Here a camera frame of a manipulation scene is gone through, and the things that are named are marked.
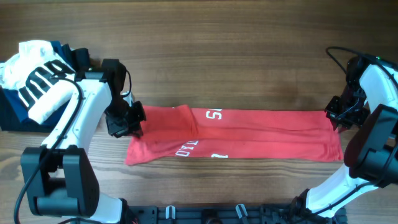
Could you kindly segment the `red t-shirt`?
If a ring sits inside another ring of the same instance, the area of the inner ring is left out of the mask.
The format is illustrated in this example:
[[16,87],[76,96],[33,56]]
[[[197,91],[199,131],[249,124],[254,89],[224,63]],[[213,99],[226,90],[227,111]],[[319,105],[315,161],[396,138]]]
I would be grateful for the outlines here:
[[143,136],[129,143],[129,166],[162,157],[339,161],[340,137],[323,111],[145,106]]

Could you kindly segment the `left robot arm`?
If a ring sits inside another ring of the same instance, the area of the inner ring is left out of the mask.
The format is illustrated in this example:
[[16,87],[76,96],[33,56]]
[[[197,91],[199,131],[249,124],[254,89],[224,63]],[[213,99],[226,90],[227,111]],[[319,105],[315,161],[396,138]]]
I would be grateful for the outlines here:
[[23,198],[37,216],[64,217],[71,223],[139,223],[125,199],[100,191],[87,156],[102,116],[110,136],[143,135],[143,105],[127,102],[122,93],[130,76],[118,59],[104,59],[99,68],[81,68],[73,79],[61,72],[51,76],[71,83],[76,91],[44,142],[25,148],[21,155],[24,186],[14,207],[15,223],[20,222]]

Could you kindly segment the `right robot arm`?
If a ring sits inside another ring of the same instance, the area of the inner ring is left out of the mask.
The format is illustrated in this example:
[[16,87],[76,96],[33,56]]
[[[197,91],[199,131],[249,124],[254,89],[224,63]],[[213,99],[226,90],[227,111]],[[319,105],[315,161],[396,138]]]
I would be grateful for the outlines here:
[[397,183],[397,64],[357,53],[347,63],[346,86],[325,108],[334,128],[359,128],[343,165],[290,204],[291,223],[326,223],[355,198]]

